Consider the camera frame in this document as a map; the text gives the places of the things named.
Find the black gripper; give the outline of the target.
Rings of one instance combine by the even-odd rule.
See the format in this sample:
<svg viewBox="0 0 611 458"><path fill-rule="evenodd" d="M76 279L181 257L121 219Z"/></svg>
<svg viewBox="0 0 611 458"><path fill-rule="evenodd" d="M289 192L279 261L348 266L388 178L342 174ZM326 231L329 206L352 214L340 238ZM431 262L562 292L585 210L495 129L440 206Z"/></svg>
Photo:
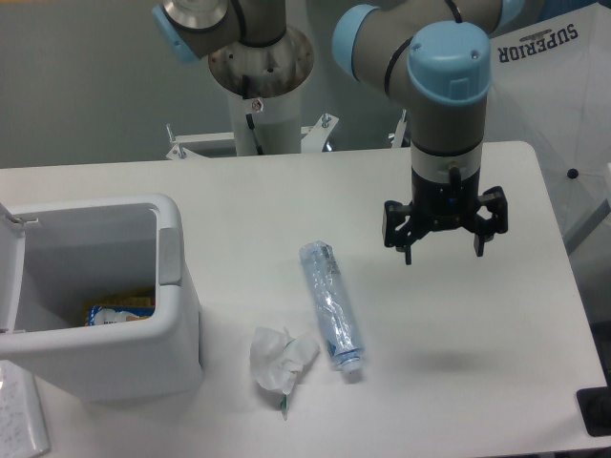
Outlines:
<svg viewBox="0 0 611 458"><path fill-rule="evenodd" d="M449 182L430 181L411 169L412 199L409 204L395 200L384 203L383 242L405 255L411 265L411 247L429 232L463 227L474 233L474 251L484 255L485 244L496 234L509 229L508 201L501 186L495 186L478 196L480 171L462 178L459 187ZM485 208L485 219L477 210Z"/></svg>

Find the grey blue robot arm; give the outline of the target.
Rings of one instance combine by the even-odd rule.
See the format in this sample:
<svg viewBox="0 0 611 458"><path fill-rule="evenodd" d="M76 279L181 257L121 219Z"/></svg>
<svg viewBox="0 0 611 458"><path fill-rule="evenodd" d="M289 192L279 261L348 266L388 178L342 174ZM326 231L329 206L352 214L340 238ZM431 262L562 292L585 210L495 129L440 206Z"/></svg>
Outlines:
<svg viewBox="0 0 611 458"><path fill-rule="evenodd" d="M388 10L356 5L331 39L337 65L408 115L411 201L384 205L383 241L405 255L429 233L463 228L474 250L508 229L503 190L478 188L490 35L523 10L520 1L407 1ZM314 63L308 39L283 1L162 1L152 11L184 62L206 59L230 101L241 156L302 149L300 90Z"/></svg>

